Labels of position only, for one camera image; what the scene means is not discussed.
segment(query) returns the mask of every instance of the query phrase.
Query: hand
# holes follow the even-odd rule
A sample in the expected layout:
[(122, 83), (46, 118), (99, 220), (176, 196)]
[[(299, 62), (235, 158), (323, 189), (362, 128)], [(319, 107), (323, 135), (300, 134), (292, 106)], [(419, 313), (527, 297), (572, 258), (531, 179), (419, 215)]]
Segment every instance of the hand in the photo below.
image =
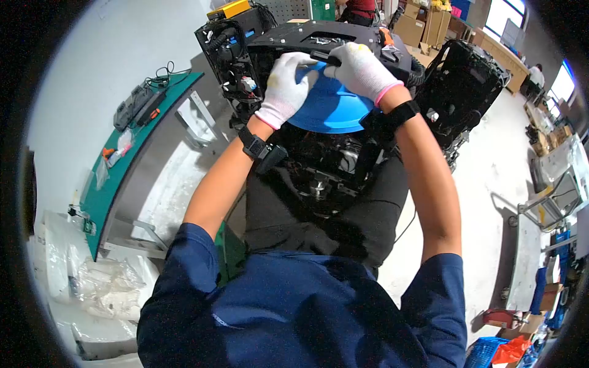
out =
[(403, 85), (366, 45), (348, 42), (331, 50), (329, 55), (340, 59), (342, 66), (331, 65), (325, 68), (325, 76), (337, 78), (350, 92), (370, 98), (377, 107), (389, 89)]
[(316, 70), (311, 70), (297, 84), (296, 68), (316, 63), (316, 60), (304, 52), (282, 54), (268, 77), (266, 97), (260, 109), (256, 111), (256, 116), (274, 130), (280, 129), (282, 124), (303, 106), (319, 77)]

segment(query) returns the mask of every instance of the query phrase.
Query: cart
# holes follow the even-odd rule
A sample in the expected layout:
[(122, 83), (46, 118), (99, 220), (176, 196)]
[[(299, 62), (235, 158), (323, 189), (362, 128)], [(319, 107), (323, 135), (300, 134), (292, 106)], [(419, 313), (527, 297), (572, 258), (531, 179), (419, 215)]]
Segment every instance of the cart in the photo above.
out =
[[(558, 196), (562, 196), (563, 183), (575, 183), (571, 171), (565, 172), (557, 181), (554, 188), (539, 199), (518, 205), (518, 214), (510, 216), (508, 224), (517, 228), (515, 246), (514, 269), (509, 287), (503, 289), (501, 297), (506, 300), (508, 310), (528, 310), (534, 297), (536, 272), (540, 262), (540, 235), (542, 231), (550, 229), (564, 221), (581, 203), (581, 194), (576, 185), (576, 198), (561, 208)], [(535, 207), (543, 208), (544, 217), (551, 220), (541, 221), (533, 212)]]

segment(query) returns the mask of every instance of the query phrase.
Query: pink glove cuff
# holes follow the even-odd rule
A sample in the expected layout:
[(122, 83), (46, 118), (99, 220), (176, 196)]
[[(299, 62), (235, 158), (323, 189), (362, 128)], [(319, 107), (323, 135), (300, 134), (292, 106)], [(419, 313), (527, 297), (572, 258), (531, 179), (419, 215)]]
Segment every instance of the pink glove cuff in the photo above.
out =
[(276, 126), (274, 126), (273, 124), (270, 124), (269, 122), (267, 122), (267, 121), (266, 121), (266, 119), (264, 119), (263, 117), (261, 117), (261, 116), (260, 116), (261, 114), (259, 114), (258, 112), (259, 112), (259, 110), (258, 110), (258, 111), (256, 111), (256, 112), (254, 112), (254, 114), (256, 115), (256, 117), (257, 117), (258, 119), (262, 120), (264, 123), (266, 123), (266, 125), (268, 125), (270, 128), (272, 128), (272, 129), (274, 129), (274, 130), (278, 130), (278, 129), (280, 129), (280, 127), (276, 127)]
[(272, 127), (272, 129), (274, 129), (274, 130), (280, 129), (282, 124), (284, 124), (284, 120), (282, 120), (282, 117), (279, 116), (276, 113), (276, 111), (274, 111), (274, 109), (272, 109), (272, 108), (262, 107), (261, 109), (256, 111), (255, 114), (258, 119), (265, 122), (267, 125)]
[(379, 104), (380, 104), (380, 100), (382, 99), (382, 97), (385, 95), (385, 93), (387, 93), (389, 91), (389, 89), (391, 89), (397, 85), (405, 85), (405, 84), (402, 81), (395, 81), (394, 83), (383, 88), (382, 91), (376, 97), (376, 100), (374, 100), (374, 106), (380, 108)]

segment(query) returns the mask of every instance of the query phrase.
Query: blue plastic crate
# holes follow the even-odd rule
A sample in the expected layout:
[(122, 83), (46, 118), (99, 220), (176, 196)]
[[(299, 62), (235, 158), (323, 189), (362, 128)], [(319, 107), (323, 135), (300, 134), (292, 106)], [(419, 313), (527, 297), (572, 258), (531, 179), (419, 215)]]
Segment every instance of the blue plastic crate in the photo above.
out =
[(499, 345), (508, 342), (509, 340), (499, 337), (479, 337), (466, 358), (464, 368), (487, 368)]

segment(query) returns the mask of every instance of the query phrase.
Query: black smartwatch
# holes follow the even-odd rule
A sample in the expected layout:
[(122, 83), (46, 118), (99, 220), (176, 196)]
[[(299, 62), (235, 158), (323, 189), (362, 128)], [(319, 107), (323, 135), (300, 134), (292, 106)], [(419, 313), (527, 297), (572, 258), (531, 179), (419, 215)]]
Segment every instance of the black smartwatch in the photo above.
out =
[(256, 172), (259, 174), (264, 174), (289, 155), (284, 147), (266, 143), (252, 134), (247, 125), (240, 129), (239, 139), (243, 143), (243, 152), (257, 161)]
[(403, 102), (391, 112), (385, 114), (393, 131), (396, 131), (405, 121), (419, 114), (419, 105), (414, 100)]

